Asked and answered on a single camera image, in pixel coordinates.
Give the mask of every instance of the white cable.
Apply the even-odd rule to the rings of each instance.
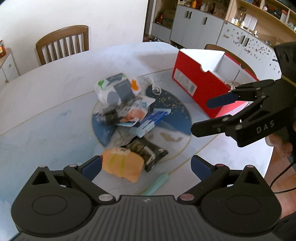
[[[151,77],[148,78],[148,83],[152,85],[152,93],[154,95],[161,94],[161,88],[154,83],[154,80]]]

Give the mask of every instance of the blue package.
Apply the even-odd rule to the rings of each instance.
[[[138,137],[143,137],[152,130],[164,117],[170,114],[171,109],[154,108],[153,112],[146,115],[143,120],[130,128],[129,132]]]

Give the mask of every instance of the wooden chair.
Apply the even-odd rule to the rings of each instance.
[[[234,58],[237,62],[240,63],[241,67],[243,69],[247,69],[249,70],[252,74],[254,74],[256,76],[256,74],[254,73],[254,71],[252,70],[252,68],[245,62],[243,61],[241,58],[239,58],[238,56],[236,56],[235,54],[233,54],[232,52],[228,51],[225,48],[222,48],[220,46],[217,45],[213,45],[213,44],[207,44],[205,46],[205,49],[211,49],[211,50],[219,50],[219,51],[224,51],[225,53],[227,53],[230,57]]]
[[[83,49],[80,49],[79,34],[83,34]],[[54,60],[57,60],[57,59],[69,56],[69,52],[71,55],[75,54],[72,36],[75,36],[77,53],[89,50],[89,27],[88,26],[75,25],[75,26],[70,26],[66,28],[61,28],[59,30],[56,30],[52,33],[45,35],[36,43],[36,50],[37,50],[41,65],[46,64],[46,61],[43,55],[43,50],[42,50],[44,46],[46,46],[47,58],[49,62],[52,62],[52,56]],[[68,49],[66,38],[69,38],[70,49]],[[63,45],[64,45],[64,48],[63,48],[64,56],[63,56],[62,46],[60,42],[61,40],[63,40]]]

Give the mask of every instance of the food wrapper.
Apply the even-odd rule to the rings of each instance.
[[[146,115],[143,120],[137,122],[129,132],[138,137],[143,137],[151,131],[164,117],[170,114],[171,109],[154,108],[153,112]]]
[[[148,113],[148,107],[155,102],[154,98],[148,96],[136,96],[128,113],[120,122],[137,122],[142,120]]]
[[[143,170],[144,159],[127,148],[113,148],[102,154],[102,168],[111,174],[135,183]]]
[[[123,73],[97,82],[94,89],[104,107],[120,105],[141,92],[138,80],[130,80]]]
[[[129,144],[125,146],[125,148],[130,149],[144,158],[146,172],[149,172],[162,158],[168,154],[167,150],[154,145],[144,137],[135,137]]]
[[[135,96],[118,106],[110,106],[97,113],[97,121],[108,125],[131,127],[137,121],[142,120],[148,113],[148,107],[155,101],[147,96]]]

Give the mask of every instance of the person's hand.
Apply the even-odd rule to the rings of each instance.
[[[293,129],[296,131],[296,121],[293,123]],[[293,146],[291,143],[283,142],[282,138],[276,134],[271,134],[265,137],[267,145],[277,148],[284,157],[289,157],[292,154]]]

